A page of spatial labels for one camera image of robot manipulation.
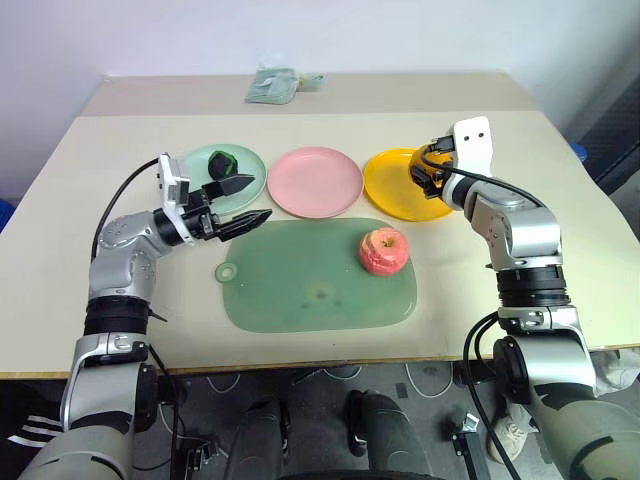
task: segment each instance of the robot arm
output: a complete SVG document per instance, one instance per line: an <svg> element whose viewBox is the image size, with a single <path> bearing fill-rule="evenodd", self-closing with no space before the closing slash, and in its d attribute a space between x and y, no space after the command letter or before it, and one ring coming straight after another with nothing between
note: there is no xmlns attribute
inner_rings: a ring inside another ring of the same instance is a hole
<svg viewBox="0 0 640 480"><path fill-rule="evenodd" d="M566 293L558 223L535 197L488 178L492 152L487 118L464 120L416 152L410 174L428 198L464 210L487 242L502 302L498 320L508 334L494 345L500 388L529 410L565 478L637 478L640 419L595 400L595 372ZM442 166L437 154L451 161Z"/></svg>
<svg viewBox="0 0 640 480"><path fill-rule="evenodd" d="M155 368L146 363L157 259L181 243L242 235L271 215L249 211L221 223L211 214L211 201L242 190L250 175L230 175L189 193L180 162L163 154L158 167L162 208L117 218L102 230L90 267L84 336L61 405L64 433L21 479L131 478L133 434L154 423L157 408Z"/></svg>

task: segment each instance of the floor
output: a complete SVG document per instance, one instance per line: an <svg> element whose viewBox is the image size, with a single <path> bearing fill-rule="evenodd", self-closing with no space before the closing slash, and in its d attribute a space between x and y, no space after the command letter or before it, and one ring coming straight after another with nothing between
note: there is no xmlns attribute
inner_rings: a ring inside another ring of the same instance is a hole
<svg viewBox="0 0 640 480"><path fill-rule="evenodd" d="M410 372L414 383L424 393L435 394L449 381L449 363L413 363ZM215 440L228 451L239 419L253 401L266 394L275 394L285 400L290 408L292 431L290 454L283 474L311 472L323 469L365 469L366 457L352 456L347 449L346 429L342 420L345 398L352 389L373 389L393 398L407 413L416 426L423 447L433 468L433 474L446 479L466 479L464 461L455 455L448 439L452 424L458 423L465 412L476 413L466 387L455 383L435 399L420 397L408 381L404 364L366 365L351 380L337 380L325 372L308 377L292 385L292 380L304 371L274 370L244 373L235 388L225 394L216 393L206 377L181 379L187 392L181 406L186 431L190 435ZM334 376L348 377L355 373L355 367L330 370ZM209 377L218 390L223 391L234 383L235 374ZM485 383L479 387L480 398L490 415L500 403L494 393L494 385ZM609 394L607 398L621 404L636 414L640 414L640 383L622 392ZM171 422L171 408L164 407L168 422ZM483 437L485 429L480 427ZM147 432L135 438L134 464L140 467L156 465L169 457L170 435L160 422L160 418ZM548 453L537 434L527 439L524 451L515 462L523 479L560 479L555 466L548 460ZM508 479L504 467L488 460L493 480ZM222 479L225 458L222 455L211 458L208 465L193 478ZM169 478L168 466L152 472L134 473L135 480Z"/></svg>

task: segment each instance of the green cutting board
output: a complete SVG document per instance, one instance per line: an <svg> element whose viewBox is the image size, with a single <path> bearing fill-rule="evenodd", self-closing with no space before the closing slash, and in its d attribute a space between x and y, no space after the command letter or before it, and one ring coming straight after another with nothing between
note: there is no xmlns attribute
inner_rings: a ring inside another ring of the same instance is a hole
<svg viewBox="0 0 640 480"><path fill-rule="evenodd" d="M215 270L231 321L251 332L371 328L398 323L416 304L411 260L378 277L358 259L360 239L389 225L370 218L267 222L231 242Z"/></svg>

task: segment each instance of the white wall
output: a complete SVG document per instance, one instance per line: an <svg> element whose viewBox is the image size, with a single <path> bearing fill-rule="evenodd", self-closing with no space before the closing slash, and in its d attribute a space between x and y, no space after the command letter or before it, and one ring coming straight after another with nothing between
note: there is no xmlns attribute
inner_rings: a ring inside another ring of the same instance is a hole
<svg viewBox="0 0 640 480"><path fill-rule="evenodd" d="M105 74L250 73L274 52L307 71L503 70L564 130L639 24L638 0L2 0L0 196Z"/></svg>

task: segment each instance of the cutting board hole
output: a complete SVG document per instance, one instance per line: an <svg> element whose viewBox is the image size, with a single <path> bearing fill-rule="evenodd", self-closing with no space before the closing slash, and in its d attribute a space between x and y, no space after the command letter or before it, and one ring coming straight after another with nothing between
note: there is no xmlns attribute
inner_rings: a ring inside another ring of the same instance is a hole
<svg viewBox="0 0 640 480"><path fill-rule="evenodd" d="M216 280L219 282L230 282L238 274L238 267L233 263L225 262L218 265L215 270Z"/></svg>

